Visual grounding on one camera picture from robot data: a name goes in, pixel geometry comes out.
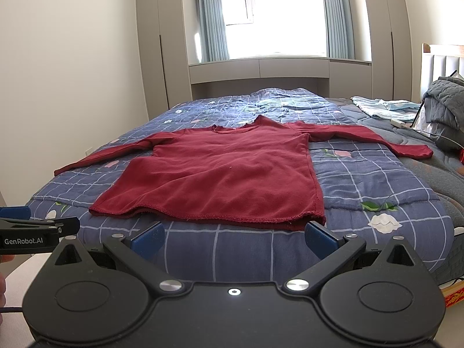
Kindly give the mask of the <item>person's left hand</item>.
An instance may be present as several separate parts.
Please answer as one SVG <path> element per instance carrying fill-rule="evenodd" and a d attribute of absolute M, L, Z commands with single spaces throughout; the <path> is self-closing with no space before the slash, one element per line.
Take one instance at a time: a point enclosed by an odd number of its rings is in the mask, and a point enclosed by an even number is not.
<path fill-rule="evenodd" d="M 3 264 L 3 263 L 11 262 L 14 259 L 15 259 L 14 255 L 2 255 L 0 258 L 0 263 Z M 5 292 L 6 292 L 6 278 L 2 273 L 0 273 L 0 308 L 4 307 L 6 304 Z"/>

